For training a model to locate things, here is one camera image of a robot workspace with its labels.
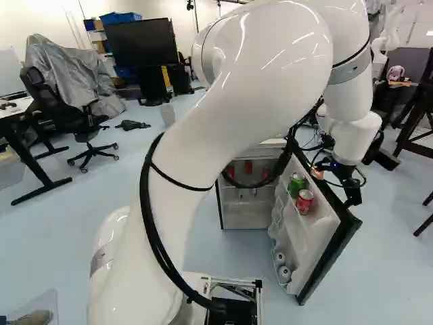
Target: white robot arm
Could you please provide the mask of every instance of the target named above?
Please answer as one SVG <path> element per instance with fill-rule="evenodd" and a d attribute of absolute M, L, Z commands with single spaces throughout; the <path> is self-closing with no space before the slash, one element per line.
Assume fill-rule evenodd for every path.
<path fill-rule="evenodd" d="M 336 138 L 340 161 L 359 163 L 380 126 L 369 112 L 363 0 L 256 0 L 197 35 L 193 65 L 210 89 L 162 136 L 146 177 L 145 203 L 176 269 L 206 192 L 175 185 L 157 169 L 187 186 L 209 188 L 239 152 L 292 126 L 321 94 L 327 104 L 321 125 Z M 91 279 L 92 325 L 170 324 L 179 310 L 183 293 L 155 258 L 141 208 L 138 200 L 131 205 L 110 270 Z"/>

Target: black office chair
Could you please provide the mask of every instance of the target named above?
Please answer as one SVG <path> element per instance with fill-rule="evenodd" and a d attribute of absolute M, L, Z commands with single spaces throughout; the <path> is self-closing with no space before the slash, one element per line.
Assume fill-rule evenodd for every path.
<path fill-rule="evenodd" d="M 108 156 L 118 160 L 119 156 L 115 154 L 108 154 L 102 150 L 113 148 L 118 149 L 118 144 L 113 143 L 102 147 L 93 147 L 89 142 L 98 133 L 100 129 L 108 129 L 108 126 L 101 126 L 100 124 L 109 119 L 106 115 L 95 116 L 91 113 L 90 105 L 97 102 L 98 99 L 83 106 L 83 111 L 74 106 L 67 105 L 63 99 L 57 94 L 49 85 L 45 83 L 41 71 L 36 67 L 21 69 L 20 78 L 27 88 L 27 91 L 35 102 L 39 110 L 47 117 L 54 121 L 56 128 L 64 133 L 73 133 L 75 141 L 86 143 L 88 150 L 79 154 L 74 158 L 68 159 L 68 165 L 75 165 L 75 161 L 84 158 L 84 162 L 80 166 L 82 173 L 87 173 L 87 164 L 93 156 Z"/>

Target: mini fridge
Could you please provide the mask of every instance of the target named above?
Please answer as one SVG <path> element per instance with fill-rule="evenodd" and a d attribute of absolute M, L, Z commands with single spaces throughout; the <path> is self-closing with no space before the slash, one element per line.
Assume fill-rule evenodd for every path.
<path fill-rule="evenodd" d="M 240 154 L 226 171 L 240 183 L 254 183 L 269 172 L 285 144 L 284 139 L 267 140 Z M 324 181 L 310 176 L 310 169 L 298 148 L 283 174 L 265 187 L 235 188 L 222 175 L 216 181 L 221 229 L 266 230 L 273 243 L 269 263 L 274 264 L 277 279 L 281 266 L 289 269 L 289 282 L 278 282 L 300 305 L 306 303 L 362 224 Z M 288 193 L 294 172 L 306 177 L 314 195 L 307 215 L 300 214 Z M 274 259 L 276 254 L 284 255 L 283 265 Z"/>

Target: red soda can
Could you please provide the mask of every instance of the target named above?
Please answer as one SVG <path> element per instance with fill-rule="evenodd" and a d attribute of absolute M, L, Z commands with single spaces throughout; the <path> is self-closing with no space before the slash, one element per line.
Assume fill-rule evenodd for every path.
<path fill-rule="evenodd" d="M 311 203 L 313 202 L 313 193 L 308 190 L 299 191 L 298 199 L 296 200 L 296 208 L 301 215 L 307 215 Z"/>

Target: green soda can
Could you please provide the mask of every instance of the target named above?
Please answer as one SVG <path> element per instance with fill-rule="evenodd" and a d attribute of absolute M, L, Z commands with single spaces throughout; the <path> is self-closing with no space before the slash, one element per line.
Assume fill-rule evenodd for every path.
<path fill-rule="evenodd" d="M 301 173 L 294 172 L 290 176 L 289 194 L 292 198 L 298 198 L 299 191 L 304 190 L 306 186 L 305 176 Z"/>

